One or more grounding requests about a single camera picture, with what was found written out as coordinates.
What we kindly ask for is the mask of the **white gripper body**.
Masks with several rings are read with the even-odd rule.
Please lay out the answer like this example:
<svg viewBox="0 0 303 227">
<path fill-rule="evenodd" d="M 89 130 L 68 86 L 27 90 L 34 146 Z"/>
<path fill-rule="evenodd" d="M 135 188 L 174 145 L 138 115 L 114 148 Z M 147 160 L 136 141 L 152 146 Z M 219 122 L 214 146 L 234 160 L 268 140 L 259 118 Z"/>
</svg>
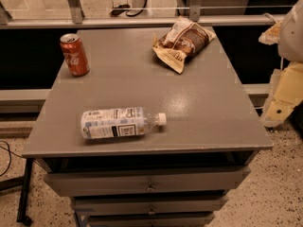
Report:
<svg viewBox="0 0 303 227">
<path fill-rule="evenodd" d="M 301 102 L 303 100 L 303 64 L 291 61 L 282 71 L 275 90 L 275 100 Z"/>
</svg>

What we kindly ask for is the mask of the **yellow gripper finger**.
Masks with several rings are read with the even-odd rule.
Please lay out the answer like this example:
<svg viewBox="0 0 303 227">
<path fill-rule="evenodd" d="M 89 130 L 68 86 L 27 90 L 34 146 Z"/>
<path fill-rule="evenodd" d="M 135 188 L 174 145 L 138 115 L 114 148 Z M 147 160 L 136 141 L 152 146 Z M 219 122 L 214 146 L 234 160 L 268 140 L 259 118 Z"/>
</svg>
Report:
<svg viewBox="0 0 303 227">
<path fill-rule="evenodd" d="M 279 32 L 282 22 L 279 21 L 273 26 L 262 32 L 258 38 L 258 41 L 262 44 L 272 45 L 279 43 Z"/>
<path fill-rule="evenodd" d="M 268 96 L 262 108 L 260 121 L 264 127 L 275 128 L 291 115 L 296 106 L 296 100 L 293 98 L 278 100 L 273 96 Z"/>
</svg>

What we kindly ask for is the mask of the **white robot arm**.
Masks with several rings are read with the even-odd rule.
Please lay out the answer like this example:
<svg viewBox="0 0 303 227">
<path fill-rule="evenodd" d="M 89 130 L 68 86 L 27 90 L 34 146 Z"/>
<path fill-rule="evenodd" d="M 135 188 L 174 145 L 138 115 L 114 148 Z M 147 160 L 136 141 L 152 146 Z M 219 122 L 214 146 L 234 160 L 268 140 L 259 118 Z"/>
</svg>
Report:
<svg viewBox="0 0 303 227">
<path fill-rule="evenodd" d="M 280 68 L 270 78 L 269 95 L 260 121 L 265 127 L 282 124 L 303 101 L 303 0 L 298 0 L 282 21 L 258 38 L 262 44 L 277 44 Z"/>
</svg>

